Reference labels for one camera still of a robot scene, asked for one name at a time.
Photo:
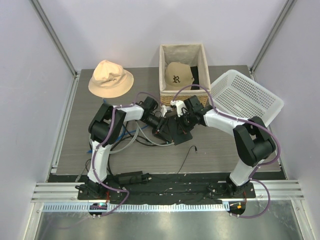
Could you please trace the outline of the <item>dark grey network switch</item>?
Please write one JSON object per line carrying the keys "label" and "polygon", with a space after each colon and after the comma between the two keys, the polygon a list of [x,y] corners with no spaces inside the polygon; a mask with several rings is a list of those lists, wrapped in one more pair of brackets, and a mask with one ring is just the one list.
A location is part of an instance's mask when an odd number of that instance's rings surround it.
{"label": "dark grey network switch", "polygon": [[192,134],[186,131],[178,116],[170,116],[168,119],[168,130],[175,146],[193,139]]}

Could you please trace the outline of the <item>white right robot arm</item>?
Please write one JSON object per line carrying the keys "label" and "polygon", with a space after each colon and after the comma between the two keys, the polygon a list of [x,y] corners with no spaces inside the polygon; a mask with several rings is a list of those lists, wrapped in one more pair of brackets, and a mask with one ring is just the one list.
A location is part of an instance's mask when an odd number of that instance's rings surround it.
{"label": "white right robot arm", "polygon": [[239,161],[226,178],[225,192],[233,198],[245,191],[251,176],[275,150],[276,144],[264,122],[258,116],[238,118],[218,110],[212,104],[204,106],[197,96],[172,100],[176,116],[169,123],[175,145],[190,141],[195,125],[215,128],[234,137]]}

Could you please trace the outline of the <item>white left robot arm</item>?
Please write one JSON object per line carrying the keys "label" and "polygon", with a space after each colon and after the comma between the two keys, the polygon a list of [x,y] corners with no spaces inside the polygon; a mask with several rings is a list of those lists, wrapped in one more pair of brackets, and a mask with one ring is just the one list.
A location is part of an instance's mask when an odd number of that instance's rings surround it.
{"label": "white left robot arm", "polygon": [[144,101],[127,105],[112,105],[104,102],[100,106],[88,127],[92,155],[90,168],[83,185],[93,198],[100,200],[108,190],[114,190],[106,185],[107,165],[111,148],[120,135],[123,123],[142,121],[152,126],[148,118],[154,116],[154,111],[158,107],[159,102],[150,96]]}

